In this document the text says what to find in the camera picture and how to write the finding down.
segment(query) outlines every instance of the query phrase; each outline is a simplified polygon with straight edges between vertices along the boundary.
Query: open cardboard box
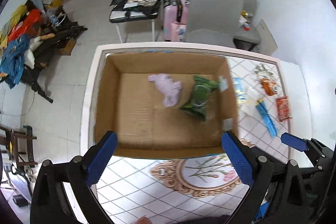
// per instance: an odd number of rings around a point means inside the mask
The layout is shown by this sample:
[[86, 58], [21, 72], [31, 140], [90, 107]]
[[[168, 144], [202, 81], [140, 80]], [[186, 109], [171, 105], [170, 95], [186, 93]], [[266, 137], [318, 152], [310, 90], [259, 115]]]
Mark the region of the open cardboard box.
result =
[[[173, 107], [163, 106], [163, 95], [148, 81], [149, 75], [159, 73], [182, 82], [180, 102]], [[224, 79], [225, 90], [217, 89], [209, 96], [205, 122], [179, 109], [194, 88], [193, 75]], [[188, 52], [107, 56], [94, 137], [98, 142], [106, 131], [114, 131], [118, 136], [114, 155], [171, 159], [218, 154], [223, 152], [221, 135], [226, 129], [238, 132], [236, 96], [224, 56]]]

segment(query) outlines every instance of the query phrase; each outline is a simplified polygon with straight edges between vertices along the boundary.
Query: blue clothing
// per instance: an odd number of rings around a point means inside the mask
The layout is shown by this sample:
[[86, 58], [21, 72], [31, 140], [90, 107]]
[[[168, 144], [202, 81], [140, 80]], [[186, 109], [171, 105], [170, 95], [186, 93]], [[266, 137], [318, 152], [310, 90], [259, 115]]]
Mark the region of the blue clothing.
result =
[[20, 82], [25, 62], [24, 52], [29, 49], [29, 41], [27, 35], [20, 35], [8, 43], [2, 55], [0, 71], [8, 74], [6, 83], [11, 89]]

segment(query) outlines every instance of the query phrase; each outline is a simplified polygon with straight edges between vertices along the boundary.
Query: person's hand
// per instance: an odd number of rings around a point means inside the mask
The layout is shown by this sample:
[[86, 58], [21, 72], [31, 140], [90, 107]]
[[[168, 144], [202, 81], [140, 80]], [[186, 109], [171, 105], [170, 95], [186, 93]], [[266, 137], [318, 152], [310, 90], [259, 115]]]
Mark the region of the person's hand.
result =
[[135, 224], [152, 224], [152, 222], [145, 216], [139, 218]]

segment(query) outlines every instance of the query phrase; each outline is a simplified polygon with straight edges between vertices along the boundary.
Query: cable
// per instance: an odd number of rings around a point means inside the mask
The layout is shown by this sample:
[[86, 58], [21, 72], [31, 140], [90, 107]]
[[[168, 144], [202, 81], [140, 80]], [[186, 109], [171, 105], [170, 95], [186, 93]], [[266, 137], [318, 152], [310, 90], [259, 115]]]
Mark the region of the cable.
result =
[[31, 105], [30, 105], [28, 111], [27, 111], [25, 114], [21, 114], [21, 115], [11, 115], [11, 114], [6, 114], [6, 113], [4, 113], [4, 112], [2, 112], [2, 111], [0, 111], [0, 114], [1, 114], [1, 115], [5, 115], [5, 116], [11, 116], [11, 117], [25, 116], [25, 115], [27, 115], [27, 114], [29, 113], [29, 111], [31, 110], [31, 108], [32, 108], [32, 106], [33, 106], [33, 103], [34, 103], [34, 100], [35, 100], [35, 91], [34, 91], [33, 101], [32, 101], [32, 103], [31, 103]]

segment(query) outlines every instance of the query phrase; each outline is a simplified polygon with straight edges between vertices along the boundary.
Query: blue gripper pad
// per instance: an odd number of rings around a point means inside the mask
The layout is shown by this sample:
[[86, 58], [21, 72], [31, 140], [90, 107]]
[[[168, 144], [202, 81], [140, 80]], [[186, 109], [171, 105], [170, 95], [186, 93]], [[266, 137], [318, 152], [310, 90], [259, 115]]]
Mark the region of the blue gripper pad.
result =
[[305, 140], [289, 133], [281, 135], [281, 142], [301, 152], [308, 150], [308, 145]]
[[110, 132], [110, 135], [107, 139], [105, 139], [105, 142], [87, 168], [86, 184], [89, 187], [99, 181], [106, 165], [109, 163], [109, 160], [114, 153], [114, 150], [117, 148], [117, 144], [117, 135], [114, 132]]
[[254, 183], [252, 165], [227, 132], [222, 135], [222, 148], [228, 155], [241, 182], [252, 187]]

